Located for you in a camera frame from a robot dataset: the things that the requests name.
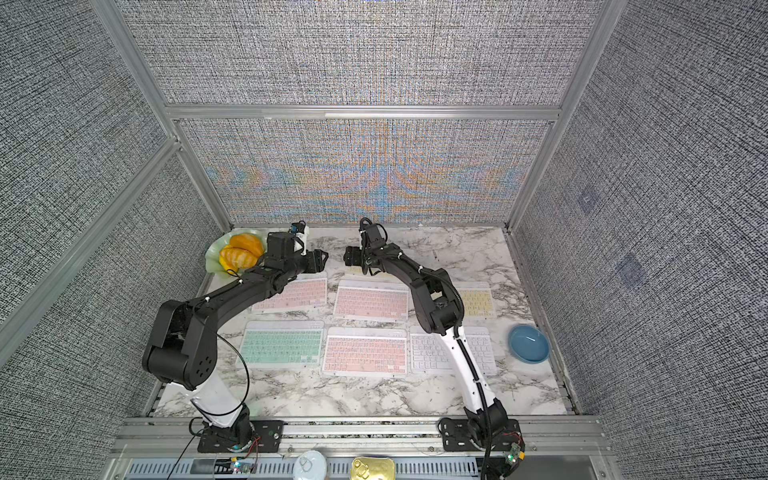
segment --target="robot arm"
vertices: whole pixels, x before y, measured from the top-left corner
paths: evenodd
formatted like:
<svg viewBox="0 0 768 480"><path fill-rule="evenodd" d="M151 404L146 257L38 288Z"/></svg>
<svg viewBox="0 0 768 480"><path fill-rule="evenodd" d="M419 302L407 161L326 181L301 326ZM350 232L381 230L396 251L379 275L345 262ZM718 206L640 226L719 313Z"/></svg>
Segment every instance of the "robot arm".
<svg viewBox="0 0 768 480"><path fill-rule="evenodd" d="M185 302L163 303L144 350L145 370L187 389L206 420L203 436L215 436L235 452L249 446L250 413L214 373L217 331L248 306L281 293L299 273L325 269L328 253L306 250L305 228L299 222L288 232L269 233L265 254L232 283Z"/></svg>
<svg viewBox="0 0 768 480"><path fill-rule="evenodd" d="M468 348L462 299L448 272L419 265L396 244L387 243L386 232L382 237L379 227L368 218L360 221L361 247L347 247L344 263L361 266L364 274L390 273L410 287L419 324L425 332L437 335L449 352L462 389L469 437L475 446L487 449L506 430L508 418Z"/></svg>

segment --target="red wire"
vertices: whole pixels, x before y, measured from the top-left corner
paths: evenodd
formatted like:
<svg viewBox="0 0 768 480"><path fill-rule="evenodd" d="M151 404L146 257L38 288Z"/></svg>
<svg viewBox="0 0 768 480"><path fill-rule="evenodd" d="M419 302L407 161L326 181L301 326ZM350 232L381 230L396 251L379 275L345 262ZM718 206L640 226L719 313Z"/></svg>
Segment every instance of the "red wire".
<svg viewBox="0 0 768 480"><path fill-rule="evenodd" d="M243 458L241 458L241 460L245 460L246 458L248 458L248 455L250 455L250 451L253 450L253 446L255 445L256 446L256 460L258 461L258 459L259 459L259 440L261 440L261 437L257 435L257 437L255 439L253 439L253 443L250 444L250 448L248 449L248 453L245 454L245 456Z"/></svg>

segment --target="mounting plate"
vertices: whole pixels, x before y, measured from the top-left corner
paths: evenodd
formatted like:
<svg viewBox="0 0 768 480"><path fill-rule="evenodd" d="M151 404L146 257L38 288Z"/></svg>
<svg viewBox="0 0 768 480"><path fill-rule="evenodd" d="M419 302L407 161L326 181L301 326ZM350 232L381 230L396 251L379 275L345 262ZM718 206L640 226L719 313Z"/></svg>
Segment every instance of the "mounting plate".
<svg viewBox="0 0 768 480"><path fill-rule="evenodd" d="M283 438L282 420L251 420L253 431L260 438L259 453L277 453L280 448L280 440ZM197 444L199 453L229 453L231 456L245 455L246 452L230 452L227 447L220 445L213 435L203 435Z"/></svg>
<svg viewBox="0 0 768 480"><path fill-rule="evenodd" d="M442 447L446 452L481 452L469 437L468 420L440 419L437 429L442 438ZM515 419L509 419L507 428L494 437L491 445L493 452L507 452L511 442L504 438L505 433L520 433L520 424Z"/></svg>

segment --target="gray fabric wall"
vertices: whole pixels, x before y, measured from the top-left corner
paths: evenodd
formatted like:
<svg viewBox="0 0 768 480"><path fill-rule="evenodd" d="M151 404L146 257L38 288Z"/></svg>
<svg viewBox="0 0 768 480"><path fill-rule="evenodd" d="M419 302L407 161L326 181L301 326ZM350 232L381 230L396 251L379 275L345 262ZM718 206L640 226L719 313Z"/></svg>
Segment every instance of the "gray fabric wall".
<svg viewBox="0 0 768 480"><path fill-rule="evenodd" d="M602 0L118 0L171 103L557 105Z"/></svg>
<svg viewBox="0 0 768 480"><path fill-rule="evenodd" d="M0 25L1 323L165 135L89 2L3 2ZM0 478L98 475L154 384L157 307L194 295L218 235L169 160L0 367Z"/></svg>
<svg viewBox="0 0 768 480"><path fill-rule="evenodd" d="M2 324L165 135L87 0L0 18Z"/></svg>
<svg viewBox="0 0 768 480"><path fill-rule="evenodd" d="M195 294L219 235L171 158L0 369L0 478L98 476L154 385L141 355L157 308Z"/></svg>
<svg viewBox="0 0 768 480"><path fill-rule="evenodd" d="M766 25L630 1L516 232L627 478L768 473Z"/></svg>
<svg viewBox="0 0 768 480"><path fill-rule="evenodd" d="M508 120L183 120L237 224L503 222L547 130Z"/></svg>

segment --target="pink keyboard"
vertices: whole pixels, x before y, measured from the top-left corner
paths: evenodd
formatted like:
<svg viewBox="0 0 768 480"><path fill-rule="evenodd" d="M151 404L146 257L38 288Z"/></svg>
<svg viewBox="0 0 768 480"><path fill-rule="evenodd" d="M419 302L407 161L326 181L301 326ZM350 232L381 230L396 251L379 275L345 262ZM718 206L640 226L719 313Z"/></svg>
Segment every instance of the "pink keyboard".
<svg viewBox="0 0 768 480"><path fill-rule="evenodd" d="M408 321L408 287L402 284L342 280L333 315L375 322Z"/></svg>
<svg viewBox="0 0 768 480"><path fill-rule="evenodd" d="M332 327L326 337L323 372L345 376L403 376L406 356L405 330Z"/></svg>
<svg viewBox="0 0 768 480"><path fill-rule="evenodd" d="M328 278L325 273L299 275L296 280L286 285L282 293L263 302L254 303L251 312L289 312L323 306L326 304L327 291Z"/></svg>

